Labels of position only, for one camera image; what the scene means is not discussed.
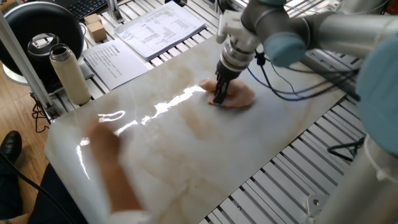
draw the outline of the raw meat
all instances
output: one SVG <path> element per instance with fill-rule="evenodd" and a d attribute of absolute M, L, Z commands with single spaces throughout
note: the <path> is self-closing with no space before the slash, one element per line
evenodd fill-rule
<path fill-rule="evenodd" d="M 209 93 L 208 103 L 214 104 L 213 99 L 216 91 L 217 81 L 216 80 L 202 80 L 199 82 L 199 86 L 202 87 Z M 241 108 L 250 106 L 253 104 L 255 92 L 250 89 L 241 80 L 232 80 L 229 83 L 227 90 L 227 97 L 221 106 L 230 108 Z"/>

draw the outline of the sleeve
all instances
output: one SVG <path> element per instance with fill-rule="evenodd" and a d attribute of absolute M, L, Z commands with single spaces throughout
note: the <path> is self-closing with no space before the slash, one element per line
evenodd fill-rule
<path fill-rule="evenodd" d="M 113 213 L 109 224 L 155 224 L 155 222 L 145 211 L 130 210 Z"/>

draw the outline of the marble slab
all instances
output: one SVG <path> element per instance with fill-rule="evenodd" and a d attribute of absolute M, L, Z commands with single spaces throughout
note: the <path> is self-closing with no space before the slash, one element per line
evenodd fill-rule
<path fill-rule="evenodd" d="M 208 105 L 197 83 L 215 78 L 222 48 L 210 38 L 51 125 L 45 154 L 90 223 L 107 223 L 109 217 L 83 135 L 93 119 L 109 123 L 124 139 L 123 166 L 159 223 L 198 223 L 343 96 L 338 90 L 284 101 L 245 71 L 239 78 L 256 92 L 250 108 Z M 256 62 L 250 68 L 264 80 Z M 276 69 L 296 90 L 323 81 Z M 269 64 L 266 71 L 275 88 L 291 91 Z"/>

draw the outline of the cardboard box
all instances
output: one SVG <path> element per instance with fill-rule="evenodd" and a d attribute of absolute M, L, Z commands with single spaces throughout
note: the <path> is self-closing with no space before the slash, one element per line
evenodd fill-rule
<path fill-rule="evenodd" d="M 99 21 L 87 25 L 88 33 L 95 42 L 100 42 L 101 40 L 106 40 L 105 27 Z"/>
<path fill-rule="evenodd" d="M 86 25 L 93 24 L 95 22 L 100 22 L 102 24 L 101 18 L 97 14 L 92 14 L 85 17 Z"/>

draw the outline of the black shoe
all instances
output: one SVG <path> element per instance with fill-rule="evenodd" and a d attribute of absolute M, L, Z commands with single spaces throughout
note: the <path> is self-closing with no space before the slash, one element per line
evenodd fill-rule
<path fill-rule="evenodd" d="M 17 131 L 10 131 L 2 141 L 0 151 L 15 164 L 22 151 L 21 134 Z"/>

